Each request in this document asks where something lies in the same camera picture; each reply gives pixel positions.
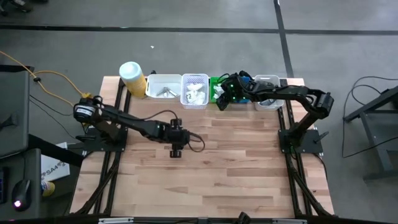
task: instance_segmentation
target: concrete floor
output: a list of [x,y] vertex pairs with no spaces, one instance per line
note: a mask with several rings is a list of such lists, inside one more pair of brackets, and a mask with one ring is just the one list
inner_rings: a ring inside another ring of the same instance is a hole
[[[382,0],[280,0],[286,29],[398,30],[398,2]],[[272,0],[50,0],[35,5],[30,14],[13,12],[2,24],[116,27],[212,27],[277,29]],[[398,180],[364,183],[362,177],[378,170],[374,151],[341,158],[343,103],[360,77],[398,78],[398,36],[287,35],[294,77],[310,88],[330,91],[335,98],[331,115],[317,122],[329,131],[323,139],[328,183],[335,212],[340,217],[397,222]],[[0,49],[36,70],[68,75],[85,91],[98,93],[102,77],[117,75],[127,61],[140,63],[145,74],[207,73],[246,70],[286,77],[279,34],[170,32],[60,32],[0,30]],[[13,64],[0,56],[0,64]],[[71,101],[78,95],[55,75],[43,75],[45,86]],[[383,91],[398,82],[365,80]],[[64,113],[71,108],[46,95],[34,83],[31,94]],[[356,91],[367,102],[377,96],[367,88]],[[352,99],[347,112],[359,108]],[[73,134],[82,134],[72,117],[54,116]],[[30,132],[48,141],[75,142],[34,105]],[[346,152],[368,147],[359,121],[347,125]]]

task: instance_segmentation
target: wooden table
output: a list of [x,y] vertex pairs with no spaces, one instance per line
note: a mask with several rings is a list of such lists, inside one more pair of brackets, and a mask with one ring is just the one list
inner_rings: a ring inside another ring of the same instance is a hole
[[[100,92],[104,103],[113,105],[118,82],[119,77],[104,77]],[[288,84],[303,85],[303,79],[290,78]],[[292,107],[299,121],[306,111],[295,101]],[[129,130],[112,216],[238,217],[242,211],[253,218],[294,216],[285,157],[279,151],[276,111],[256,111],[253,103],[230,105],[226,111],[215,104],[206,110],[185,110],[179,100],[147,98],[132,99],[129,113],[143,118],[166,109],[182,118],[184,128],[200,134],[206,149],[195,153],[186,147],[182,158],[171,159],[169,145],[151,142]],[[171,118],[172,114],[163,113],[154,119],[169,122]],[[71,212],[77,211],[97,187],[103,157],[103,152],[95,152],[83,161]],[[311,154],[302,157],[308,188],[333,213],[321,162]],[[304,211],[300,190],[298,195]]]

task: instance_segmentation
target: white plastic bin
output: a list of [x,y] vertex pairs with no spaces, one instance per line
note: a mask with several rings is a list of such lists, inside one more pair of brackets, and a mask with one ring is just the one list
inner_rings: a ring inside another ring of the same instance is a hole
[[[278,85],[280,87],[279,77],[276,75],[256,75],[254,77],[254,81],[255,82],[258,82],[258,81],[270,82],[270,83],[272,83],[274,85]],[[261,103],[262,102],[254,103],[254,107],[256,108],[256,110],[258,110],[258,111],[275,111],[284,105],[284,100],[276,100],[275,102],[273,102],[273,104],[271,104],[269,106],[262,106]]]
[[[157,95],[164,87],[169,88],[177,96],[168,94],[166,97],[163,94]],[[179,74],[153,74],[147,78],[147,88],[145,94],[156,99],[179,99],[181,95],[181,75]]]
[[[205,101],[202,105],[191,105],[187,100],[187,86],[189,84],[203,84],[202,88],[198,91],[205,92]],[[209,76],[206,74],[183,74],[181,81],[181,97],[180,102],[186,110],[204,110],[209,103]]]

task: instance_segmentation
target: green container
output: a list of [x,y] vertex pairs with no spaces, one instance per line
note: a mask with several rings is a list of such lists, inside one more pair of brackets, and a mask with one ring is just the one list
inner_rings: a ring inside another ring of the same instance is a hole
[[[216,103],[216,99],[214,99],[214,94],[216,93],[215,89],[213,88],[214,86],[217,86],[219,83],[221,83],[224,79],[226,78],[218,78],[218,77],[210,77],[210,103]],[[249,82],[250,78],[249,77],[243,77],[243,82],[247,83]],[[240,100],[234,103],[248,103],[250,100]]]

